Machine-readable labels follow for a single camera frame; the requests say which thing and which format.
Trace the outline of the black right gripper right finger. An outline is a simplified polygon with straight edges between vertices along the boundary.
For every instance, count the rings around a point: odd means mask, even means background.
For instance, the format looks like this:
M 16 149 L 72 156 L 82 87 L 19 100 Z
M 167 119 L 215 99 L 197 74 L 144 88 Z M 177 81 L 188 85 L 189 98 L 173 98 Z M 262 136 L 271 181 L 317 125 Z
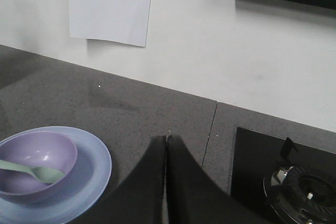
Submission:
M 170 223 L 268 223 L 221 190 L 178 135 L 167 138 L 166 200 Z

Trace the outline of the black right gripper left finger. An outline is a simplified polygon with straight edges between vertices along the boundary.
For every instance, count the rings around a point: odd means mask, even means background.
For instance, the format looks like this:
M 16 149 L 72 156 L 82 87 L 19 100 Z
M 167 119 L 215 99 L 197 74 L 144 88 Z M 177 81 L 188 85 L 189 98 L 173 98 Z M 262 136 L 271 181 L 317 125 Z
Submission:
M 71 223 L 161 223 L 165 158 L 166 136 L 152 137 L 136 167 L 117 189 Z

